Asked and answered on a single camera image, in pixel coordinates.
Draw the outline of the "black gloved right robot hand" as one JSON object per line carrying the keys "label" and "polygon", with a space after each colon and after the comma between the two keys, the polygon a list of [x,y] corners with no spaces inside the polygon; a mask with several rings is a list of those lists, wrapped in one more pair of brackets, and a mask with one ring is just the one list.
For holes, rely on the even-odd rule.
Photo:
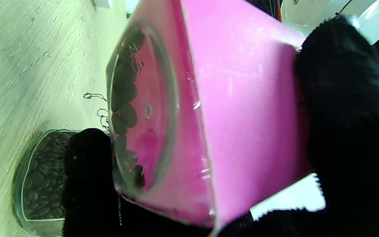
{"label": "black gloved right robot hand", "polygon": [[[248,211],[219,237],[379,237],[379,57],[349,18],[324,21],[295,62],[309,119],[307,157],[325,208]],[[63,237],[206,237],[126,204],[115,191],[110,138],[97,128],[73,135],[63,155]]]}

